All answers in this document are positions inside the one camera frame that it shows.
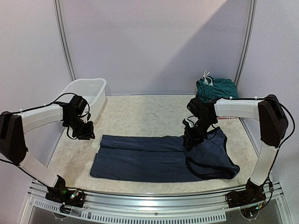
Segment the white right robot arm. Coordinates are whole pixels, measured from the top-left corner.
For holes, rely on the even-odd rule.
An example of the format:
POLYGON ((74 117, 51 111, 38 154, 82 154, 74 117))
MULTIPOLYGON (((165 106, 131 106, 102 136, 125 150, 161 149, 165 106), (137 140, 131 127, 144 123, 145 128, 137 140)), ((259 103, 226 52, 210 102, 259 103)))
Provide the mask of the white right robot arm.
POLYGON ((216 124, 219 117, 254 120, 259 124, 261 145, 256 165, 249 178, 249 182, 253 185, 244 190, 241 196, 245 203, 252 203, 260 195, 257 186, 265 183, 281 145, 287 139, 285 135, 289 126, 287 109, 273 94, 264 98, 230 97, 209 102, 194 97, 186 107, 197 119, 195 122, 183 120, 184 147, 188 150, 207 140, 209 127, 216 124))

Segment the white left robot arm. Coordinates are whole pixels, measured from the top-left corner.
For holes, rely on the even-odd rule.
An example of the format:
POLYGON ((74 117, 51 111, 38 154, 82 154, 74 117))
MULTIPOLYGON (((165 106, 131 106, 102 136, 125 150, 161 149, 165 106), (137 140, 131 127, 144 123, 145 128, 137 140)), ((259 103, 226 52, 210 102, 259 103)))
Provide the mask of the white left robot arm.
POLYGON ((60 125, 71 130, 73 140, 94 138, 90 106, 87 102, 53 103, 18 112, 2 112, 0 115, 0 154, 5 162, 15 165, 24 173, 52 188, 51 194, 60 203, 69 199, 69 191, 59 185, 61 178, 46 167, 50 148, 54 145, 53 131, 46 127, 60 125))

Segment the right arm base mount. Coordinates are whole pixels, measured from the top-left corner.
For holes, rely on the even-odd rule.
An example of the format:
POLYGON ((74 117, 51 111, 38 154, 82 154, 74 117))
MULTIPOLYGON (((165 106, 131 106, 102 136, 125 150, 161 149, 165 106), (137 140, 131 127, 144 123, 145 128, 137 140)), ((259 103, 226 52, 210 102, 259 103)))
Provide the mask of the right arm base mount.
POLYGON ((225 195, 225 200, 229 208, 240 207, 240 214, 245 219, 254 219, 271 201, 274 192, 273 183, 268 176, 260 186, 255 185, 249 179, 246 183, 245 190, 231 191, 225 195), (268 183, 270 197, 267 199, 264 191, 265 184, 268 183))

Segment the navy blue garment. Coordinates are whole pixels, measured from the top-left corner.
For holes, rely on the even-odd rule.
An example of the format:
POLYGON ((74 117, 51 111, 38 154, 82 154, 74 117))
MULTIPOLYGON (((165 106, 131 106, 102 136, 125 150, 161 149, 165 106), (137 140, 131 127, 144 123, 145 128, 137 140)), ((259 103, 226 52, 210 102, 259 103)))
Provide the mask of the navy blue garment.
POLYGON ((132 137, 103 135, 90 176, 130 182, 177 183, 231 180, 240 172, 227 153, 219 128, 190 152, 182 136, 132 137))

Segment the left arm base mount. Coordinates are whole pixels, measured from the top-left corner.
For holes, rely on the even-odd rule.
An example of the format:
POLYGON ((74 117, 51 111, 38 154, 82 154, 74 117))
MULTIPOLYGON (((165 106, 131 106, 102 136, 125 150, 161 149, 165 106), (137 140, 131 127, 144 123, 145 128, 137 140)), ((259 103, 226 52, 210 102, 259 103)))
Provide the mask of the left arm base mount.
POLYGON ((57 176, 54 187, 47 187, 45 199, 61 204, 59 212, 69 215, 72 207, 83 208, 86 193, 80 188, 66 187, 66 182, 61 176, 57 176))

